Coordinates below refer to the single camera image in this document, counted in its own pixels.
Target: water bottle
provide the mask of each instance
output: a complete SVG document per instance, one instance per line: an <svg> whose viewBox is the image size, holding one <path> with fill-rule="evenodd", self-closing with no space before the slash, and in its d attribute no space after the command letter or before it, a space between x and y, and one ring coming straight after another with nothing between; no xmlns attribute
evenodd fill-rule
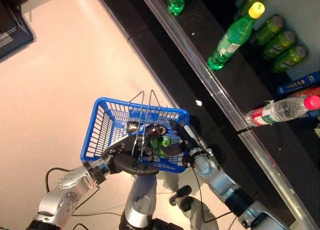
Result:
<svg viewBox="0 0 320 230"><path fill-rule="evenodd" d="M292 97L250 111L246 121L250 126L272 125L277 122L289 121L303 116L307 111L320 109L320 97Z"/></svg>

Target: cable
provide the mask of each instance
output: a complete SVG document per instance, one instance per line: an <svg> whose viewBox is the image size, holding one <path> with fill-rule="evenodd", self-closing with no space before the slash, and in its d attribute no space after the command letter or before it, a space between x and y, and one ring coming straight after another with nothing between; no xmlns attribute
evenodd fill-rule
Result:
<svg viewBox="0 0 320 230"><path fill-rule="evenodd" d="M83 204L85 204L91 197L93 197L99 190L100 187L98 185L96 185L96 187L98 188L94 193L92 193L92 195L90 197L88 197L86 200L84 200L79 206L76 207L76 210L81 207Z"/></svg>
<svg viewBox="0 0 320 230"><path fill-rule="evenodd" d="M219 219L220 217L223 217L223 216L225 216L225 215L228 215L228 214L232 213L232 211L229 211L229 212L226 212L225 214L222 214L222 215L220 215L220 216L214 217L214 218L211 219L211 220L208 220L208 221L205 220L205 216L204 216L204 204L203 204L203 202L202 202L202 193L201 193L201 187L200 187L199 179L198 179L198 177L197 177L197 174L196 174L194 168L193 168L193 167L191 167L191 168L192 168L192 171L193 171L193 173L194 173L194 176L195 176L195 178L196 178L196 181L197 181L198 187L199 187L200 202L201 202L201 214L202 214L202 220L203 220L203 222L204 222L204 223L208 223L208 222L217 220L217 219Z"/></svg>
<svg viewBox="0 0 320 230"><path fill-rule="evenodd" d="M92 214L75 214L73 216L96 216L96 215L102 215L102 214L112 214L112 215L121 216L120 214L115 213L115 212L99 212L99 213L92 213Z"/></svg>
<svg viewBox="0 0 320 230"><path fill-rule="evenodd" d="M49 192L49 184L48 184L48 178L49 178L49 174L50 172L54 171L54 170L59 170L59 171L64 171L64 172L70 172L70 171L73 171L74 169L72 170L68 170L68 169L64 169L64 168L61 168L61 167L54 167L54 168L51 168L49 171L46 172L45 174L45 180L44 180L44 184L45 184L45 189L47 192Z"/></svg>
<svg viewBox="0 0 320 230"><path fill-rule="evenodd" d="M89 228L87 228L85 225L83 225L82 223L78 223L77 225L74 226L74 228L72 230L75 230L75 228L77 226L82 226L85 230L89 230Z"/></svg>
<svg viewBox="0 0 320 230"><path fill-rule="evenodd" d="M230 224L230 226L229 226L229 228L228 228L228 230L230 230L231 229L231 227L232 227L232 225L234 224L234 222L236 221L236 216L234 217L234 219L232 220L232 222L231 222L231 224Z"/></svg>

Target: metal wire handle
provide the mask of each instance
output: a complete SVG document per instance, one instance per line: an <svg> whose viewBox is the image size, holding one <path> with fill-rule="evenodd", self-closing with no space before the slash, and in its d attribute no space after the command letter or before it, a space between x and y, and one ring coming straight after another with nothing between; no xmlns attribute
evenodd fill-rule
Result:
<svg viewBox="0 0 320 230"><path fill-rule="evenodd" d="M148 123L148 114L149 114L149 108L150 108L150 104L151 104L151 97L152 97L152 94L154 95L157 103L158 103L158 110L160 110L161 106L160 106L160 103L159 103L159 100L154 92L154 90L151 90L150 91L150 96L149 96L149 103L148 103L148 107L146 109L146 113L145 113L145 127L143 129L143 134L142 134L142 147L141 147L141 156L140 156L140 159L142 159L142 155L143 155L143 151L144 151L144 146L145 146L145 134L146 134L146 126L147 126L147 123Z"/></svg>
<svg viewBox="0 0 320 230"><path fill-rule="evenodd" d="M137 98L139 95L142 94L142 99L141 99L141 106L140 106L140 117L139 117L139 122L138 122L138 131L135 135L135 140L134 140L134 144L133 144L133 147L132 147L132 151L131 151L131 156L134 155L134 151L135 151L135 146L137 144L137 141L138 141L138 135L139 135L139 129L140 129L140 124L141 124L141 119L142 119L142 106L144 104L144 99L145 99L145 91L140 91L140 93L138 93L135 97L133 97L131 100L129 100L127 102L128 105L130 105L130 103L135 99Z"/></svg>

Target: red label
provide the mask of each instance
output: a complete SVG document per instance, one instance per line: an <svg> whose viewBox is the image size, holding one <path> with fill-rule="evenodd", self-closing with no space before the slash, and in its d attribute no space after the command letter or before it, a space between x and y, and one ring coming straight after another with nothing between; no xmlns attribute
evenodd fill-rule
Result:
<svg viewBox="0 0 320 230"><path fill-rule="evenodd" d="M251 114L252 120L258 126L267 124L267 123L263 124L263 122L258 121L258 119L261 119L261 117L263 115L263 111L264 111L264 107L261 107L261 108L258 108L258 109L255 109L254 111L252 111L252 114Z"/></svg>

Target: blue box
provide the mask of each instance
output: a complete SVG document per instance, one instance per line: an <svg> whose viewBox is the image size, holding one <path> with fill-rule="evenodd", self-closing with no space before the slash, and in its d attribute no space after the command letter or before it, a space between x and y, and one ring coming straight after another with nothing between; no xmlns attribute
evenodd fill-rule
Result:
<svg viewBox="0 0 320 230"><path fill-rule="evenodd" d="M291 81L285 85L277 87L276 91L278 95L283 95L288 92L295 91L318 82L320 82L320 73L313 72L312 74L309 74L295 81Z"/></svg>

